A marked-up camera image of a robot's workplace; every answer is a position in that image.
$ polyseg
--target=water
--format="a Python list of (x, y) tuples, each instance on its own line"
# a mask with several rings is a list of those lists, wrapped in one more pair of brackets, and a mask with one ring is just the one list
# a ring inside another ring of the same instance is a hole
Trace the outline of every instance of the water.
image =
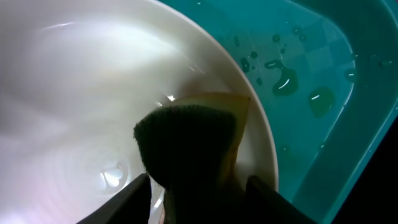
[(349, 68), (349, 69), (347, 69), (347, 70), (345, 71), (345, 73), (344, 73), (344, 76), (345, 76), (345, 78), (346, 78), (349, 82), (351, 82), (351, 83), (355, 82), (355, 79), (356, 79), (356, 69), (355, 69), (355, 68)]
[(381, 67), (386, 67), (392, 65), (392, 61), (384, 60), (380, 62)]
[(335, 104), (335, 96), (331, 89), (322, 86), (309, 94), (308, 104), (311, 107), (314, 117), (321, 118), (326, 115)]
[(235, 41), (235, 45), (236, 45), (237, 47), (239, 47), (239, 46), (240, 46), (240, 43), (239, 43), (238, 37), (235, 36), (234, 41)]
[(250, 63), (246, 58), (241, 59), (241, 65), (242, 65), (242, 70), (244, 73), (247, 73), (250, 71)]
[(288, 96), (299, 88), (297, 73), (293, 69), (286, 68), (280, 60), (273, 60), (264, 65), (268, 69), (280, 69), (281, 76), (279, 81), (272, 88), (272, 92), (277, 96)]
[(300, 35), (298, 36), (298, 39), (299, 39), (301, 42), (305, 42), (305, 41), (307, 41), (307, 35), (305, 35), (305, 34), (300, 34)]
[(280, 41), (280, 35), (279, 34), (273, 35), (272, 41), (273, 41), (273, 43), (278, 43)]
[(257, 85), (262, 86), (262, 80), (261, 80), (261, 78), (258, 78), (258, 79), (256, 80), (256, 83), (257, 83)]
[(299, 35), (301, 34), (301, 27), (299, 26), (293, 26), (292, 32), (294, 35)]
[(259, 55), (257, 54), (257, 52), (252, 51), (252, 52), (250, 53), (250, 56), (251, 56), (252, 58), (256, 59)]

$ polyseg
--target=dishwashing sponge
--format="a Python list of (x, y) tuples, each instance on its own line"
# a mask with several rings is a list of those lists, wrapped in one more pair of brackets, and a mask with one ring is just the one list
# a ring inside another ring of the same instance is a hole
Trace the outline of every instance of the dishwashing sponge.
[(249, 98), (207, 93), (177, 99), (134, 128), (142, 162), (165, 188), (165, 222), (238, 220), (234, 176)]

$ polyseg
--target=sink basin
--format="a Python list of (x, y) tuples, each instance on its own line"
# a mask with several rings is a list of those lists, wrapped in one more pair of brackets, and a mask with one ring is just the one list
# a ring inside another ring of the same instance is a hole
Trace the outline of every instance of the sink basin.
[(398, 2), (162, 2), (240, 65), (271, 124), (279, 193), (330, 223), (398, 115)]

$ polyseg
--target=white bowl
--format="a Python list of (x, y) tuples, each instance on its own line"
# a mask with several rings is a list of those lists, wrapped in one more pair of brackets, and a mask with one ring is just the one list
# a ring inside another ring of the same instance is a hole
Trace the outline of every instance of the white bowl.
[(152, 0), (0, 0), (0, 223), (81, 220), (144, 172), (135, 124), (204, 91), (252, 98), (236, 171), (277, 190), (253, 88), (191, 20)]

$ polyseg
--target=bowl rim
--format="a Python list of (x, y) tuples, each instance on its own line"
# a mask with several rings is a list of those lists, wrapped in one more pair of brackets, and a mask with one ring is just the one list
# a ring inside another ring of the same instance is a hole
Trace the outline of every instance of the bowl rim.
[(255, 102), (256, 106), (259, 108), (259, 111), (260, 111), (260, 114), (261, 114), (261, 118), (263, 120), (263, 123), (266, 126), (266, 129), (267, 129), (268, 138), (270, 139), (271, 151), (272, 151), (272, 160), (274, 161), (274, 173), (273, 173), (273, 175), (274, 175), (274, 186), (272, 186), (272, 188), (276, 192), (278, 192), (279, 191), (278, 160), (277, 160), (275, 141), (274, 141), (274, 137), (272, 135), (271, 126), (269, 124), (269, 120), (268, 120), (268, 117), (266, 115), (266, 112), (264, 111), (264, 108), (262, 107), (260, 99), (258, 98), (258, 95), (257, 95), (256, 91), (254, 90), (253, 86), (250, 84), (250, 82), (249, 82), (248, 78), (245, 76), (244, 72), (241, 70), (239, 65), (232, 58), (232, 56), (230, 56), (230, 54), (224, 49), (224, 47), (221, 46), (221, 44), (218, 43), (217, 40), (214, 39), (213, 36), (211, 36), (209, 33), (207, 33), (207, 31), (205, 29), (203, 29), (202, 27), (200, 27), (196, 22), (192, 21), (190, 18), (188, 18), (187, 16), (185, 16), (181, 12), (178, 12), (177, 10), (173, 9), (172, 7), (162, 3), (160, 1), (157, 1), (157, 0), (145, 0), (145, 1), (150, 2), (151, 4), (154, 4), (154, 5), (158, 6), (158, 7), (161, 7), (163, 9), (165, 9), (166, 11), (171, 12), (175, 16), (177, 16), (177, 17), (181, 18), (182, 20), (184, 20), (185, 22), (189, 23), (192, 27), (194, 27), (197, 30), (199, 30), (200, 33), (203, 36), (205, 36), (208, 40), (210, 40), (210, 42), (215, 47), (215, 50), (220, 51), (229, 60), (229, 63), (231, 63), (233, 65), (235, 70), (238, 71), (238, 73), (240, 74), (241, 78), (245, 81), (245, 84), (246, 84), (248, 90), (250, 91), (251, 95), (253, 96), (253, 101)]

